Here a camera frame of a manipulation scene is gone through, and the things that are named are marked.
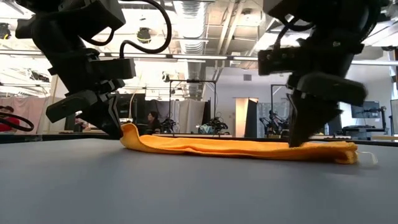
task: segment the gray table surface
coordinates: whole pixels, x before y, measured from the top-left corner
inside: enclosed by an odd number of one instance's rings
[[[379,164],[148,154],[118,141],[0,145],[0,223],[398,223],[398,148]]]

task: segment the ceiling duct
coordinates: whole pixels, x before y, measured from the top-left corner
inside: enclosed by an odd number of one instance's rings
[[[174,8],[181,22],[179,33],[184,39],[187,39],[180,41],[182,53],[190,55],[203,54],[205,43],[196,39],[205,37],[207,3],[200,1],[174,1]],[[205,77],[201,77],[201,63],[187,63],[189,79],[205,79]],[[192,98],[201,97],[201,94],[198,93],[198,88],[195,87],[189,87],[189,94]]]

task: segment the computer screen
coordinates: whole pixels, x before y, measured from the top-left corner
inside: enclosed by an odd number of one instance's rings
[[[352,118],[380,118],[380,108],[378,101],[365,101],[362,106],[351,105]]]

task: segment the orange cloth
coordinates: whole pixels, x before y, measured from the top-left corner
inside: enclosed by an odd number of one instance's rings
[[[255,142],[194,138],[139,136],[133,124],[122,126],[120,142],[128,149],[163,154],[199,154],[203,156],[255,157],[297,161],[332,161],[354,164],[357,146],[348,142],[311,143],[289,148],[285,142]]]

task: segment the ceiling pipe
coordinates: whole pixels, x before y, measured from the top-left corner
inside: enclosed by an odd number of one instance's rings
[[[183,54],[203,55],[205,43],[201,40],[206,34],[207,2],[174,1],[175,12],[181,22],[179,33],[188,40],[180,42]],[[200,76],[201,64],[188,62],[188,78],[204,79]],[[190,96],[197,98],[197,89],[189,88]]]
[[[235,6],[235,2],[230,2],[228,5],[228,8],[227,8],[228,13],[225,17],[223,29],[221,30],[220,40],[218,41],[218,45],[217,45],[217,51],[215,53],[217,55],[220,54],[220,52],[221,52],[221,47],[223,46],[225,35],[226,35],[226,32],[228,31],[229,23],[231,22],[231,17],[232,17],[232,13],[234,10],[234,6]]]
[[[228,37],[226,39],[222,55],[226,54],[226,52],[228,50],[228,47],[229,47],[229,45],[231,43],[231,40],[232,40],[232,36],[235,33],[236,26],[238,25],[239,18],[241,17],[242,10],[243,10],[243,5],[244,5],[245,2],[246,1],[239,1],[239,3],[238,3],[238,8],[236,9],[236,13],[235,13],[235,18],[234,18],[234,21],[232,22],[231,28],[229,29]]]
[[[32,58],[42,57],[42,52],[39,50],[0,50],[0,55],[16,55],[16,56],[30,56]],[[105,57],[104,53],[99,55],[100,58],[119,58],[118,52],[110,52],[109,57]],[[181,55],[181,54],[130,54],[126,55],[126,58],[143,58],[143,59],[154,59],[156,62],[170,62],[175,59],[186,59],[186,60],[222,60],[222,61],[245,61],[245,62],[257,62],[257,57],[247,56],[232,56],[232,55]],[[374,66],[398,66],[398,61],[386,61],[386,60],[353,60],[352,65],[374,65]]]
[[[253,45],[253,47],[250,49],[250,51],[246,52],[245,56],[252,56],[252,55],[257,56],[257,53],[258,53],[258,49],[256,49],[257,44],[258,44],[260,41],[263,41],[263,39],[264,39],[265,36],[267,35],[267,32],[270,30],[270,28],[271,28],[272,26],[274,26],[275,24],[278,24],[278,23],[279,23],[277,19],[275,19],[275,18],[273,18],[273,17],[271,17],[271,16],[268,16],[268,15],[265,15],[264,19],[265,19],[264,25],[265,25],[265,27],[266,27],[265,33],[263,33],[263,34],[261,35],[261,34],[257,31],[257,35],[258,35],[257,42],[254,43],[254,45]]]

